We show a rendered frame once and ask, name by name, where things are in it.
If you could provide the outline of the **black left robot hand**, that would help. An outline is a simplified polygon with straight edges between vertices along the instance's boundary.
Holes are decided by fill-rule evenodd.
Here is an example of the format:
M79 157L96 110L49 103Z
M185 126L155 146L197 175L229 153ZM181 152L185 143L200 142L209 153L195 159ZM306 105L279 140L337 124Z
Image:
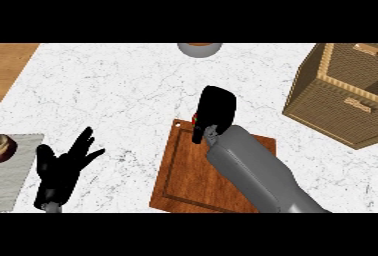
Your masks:
M49 145L37 147L37 174L42 179L34 201L37 209L43 210L43 205L49 202L57 202L61 206L68 202L82 170L105 153L104 149L89 152L93 142L93 129L88 127L61 156L57 156Z

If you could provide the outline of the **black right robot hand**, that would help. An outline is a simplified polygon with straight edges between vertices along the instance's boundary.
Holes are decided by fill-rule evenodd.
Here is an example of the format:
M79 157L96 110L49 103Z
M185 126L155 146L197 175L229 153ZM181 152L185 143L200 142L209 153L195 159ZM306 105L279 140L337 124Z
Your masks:
M237 111L237 96L217 86L207 86L198 103L198 120L194 127L192 142L201 143L206 129L216 125L216 133L222 135L232 125Z

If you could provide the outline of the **brown wicker basket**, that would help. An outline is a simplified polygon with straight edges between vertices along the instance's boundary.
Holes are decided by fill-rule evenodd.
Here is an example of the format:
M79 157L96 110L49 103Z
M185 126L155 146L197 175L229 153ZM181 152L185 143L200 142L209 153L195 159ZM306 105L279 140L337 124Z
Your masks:
M378 143L378 43L318 43L282 114L353 149Z

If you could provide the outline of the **brown cupcake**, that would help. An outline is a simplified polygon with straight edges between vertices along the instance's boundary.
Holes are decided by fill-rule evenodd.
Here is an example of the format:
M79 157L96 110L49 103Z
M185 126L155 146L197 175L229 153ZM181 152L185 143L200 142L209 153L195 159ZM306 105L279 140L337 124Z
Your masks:
M8 161L18 149L15 140L5 134L0 134L0 163Z

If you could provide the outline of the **brown wooden cutting board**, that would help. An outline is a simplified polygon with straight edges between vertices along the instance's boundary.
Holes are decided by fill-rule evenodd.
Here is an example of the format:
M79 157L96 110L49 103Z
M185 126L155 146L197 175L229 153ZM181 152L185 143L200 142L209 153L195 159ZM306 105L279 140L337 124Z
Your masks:
M175 119L150 206L167 212L257 213L207 161L206 141L192 143L192 123Z

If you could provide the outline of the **grey placemat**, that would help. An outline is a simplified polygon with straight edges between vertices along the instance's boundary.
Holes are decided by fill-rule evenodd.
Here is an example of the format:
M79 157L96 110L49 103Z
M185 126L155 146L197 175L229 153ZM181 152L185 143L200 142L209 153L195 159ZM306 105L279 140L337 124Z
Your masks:
M36 149L43 142L43 134L9 134L17 142L17 151L0 163L0 212L14 210L21 188L36 159Z

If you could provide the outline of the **grey round bowl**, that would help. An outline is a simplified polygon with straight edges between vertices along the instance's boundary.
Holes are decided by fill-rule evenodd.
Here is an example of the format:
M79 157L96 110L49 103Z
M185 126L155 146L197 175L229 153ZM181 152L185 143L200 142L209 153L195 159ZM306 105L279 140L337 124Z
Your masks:
M191 45L189 43L179 43L178 47L185 55L194 58L207 58L213 56L220 48L220 43L212 43L209 45Z

